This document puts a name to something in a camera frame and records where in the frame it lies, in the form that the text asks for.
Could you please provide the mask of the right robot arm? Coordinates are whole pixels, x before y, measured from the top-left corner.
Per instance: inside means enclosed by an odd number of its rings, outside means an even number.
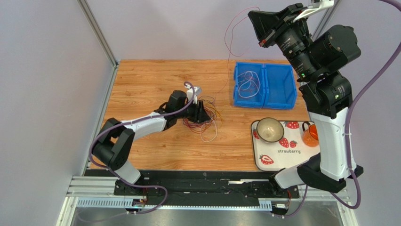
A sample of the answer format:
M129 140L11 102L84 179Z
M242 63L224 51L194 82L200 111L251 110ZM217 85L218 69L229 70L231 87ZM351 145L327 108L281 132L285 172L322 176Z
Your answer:
M278 46L296 71L320 147L318 154L297 166L277 171L269 181L278 191L304 184L338 193L346 187L346 179L357 179L363 174L363 167L353 159L350 140L345 137L352 86L339 71L357 59L361 50L350 26L335 25L312 40L308 13L309 8L301 3L279 12L248 12L259 45Z

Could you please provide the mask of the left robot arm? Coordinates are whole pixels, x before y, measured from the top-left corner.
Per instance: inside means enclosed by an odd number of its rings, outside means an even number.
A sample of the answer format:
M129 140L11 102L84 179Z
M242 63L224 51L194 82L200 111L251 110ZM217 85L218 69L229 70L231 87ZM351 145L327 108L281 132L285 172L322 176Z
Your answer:
M194 123L211 121L203 101L194 100L195 97L192 90L175 90L167 102L147 116L131 121L109 118L95 138L90 154L128 184L136 183L141 174L128 160L135 140L165 131L179 119Z

